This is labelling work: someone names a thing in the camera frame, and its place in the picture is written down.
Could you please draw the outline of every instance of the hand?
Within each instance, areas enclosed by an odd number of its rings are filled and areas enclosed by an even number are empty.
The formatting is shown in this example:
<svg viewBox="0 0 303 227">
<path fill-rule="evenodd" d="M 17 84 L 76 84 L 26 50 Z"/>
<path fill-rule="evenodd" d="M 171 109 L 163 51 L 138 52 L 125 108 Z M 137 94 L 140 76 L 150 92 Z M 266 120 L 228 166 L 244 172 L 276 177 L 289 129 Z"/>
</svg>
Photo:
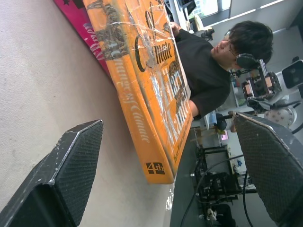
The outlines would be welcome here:
<svg viewBox="0 0 303 227">
<path fill-rule="evenodd" d="M 181 27 L 177 23 L 175 23 L 175 22 L 171 22 L 170 26 L 171 26 L 172 32 L 174 34 L 174 37 L 176 37 L 177 35 L 179 35 Z"/>
</svg>

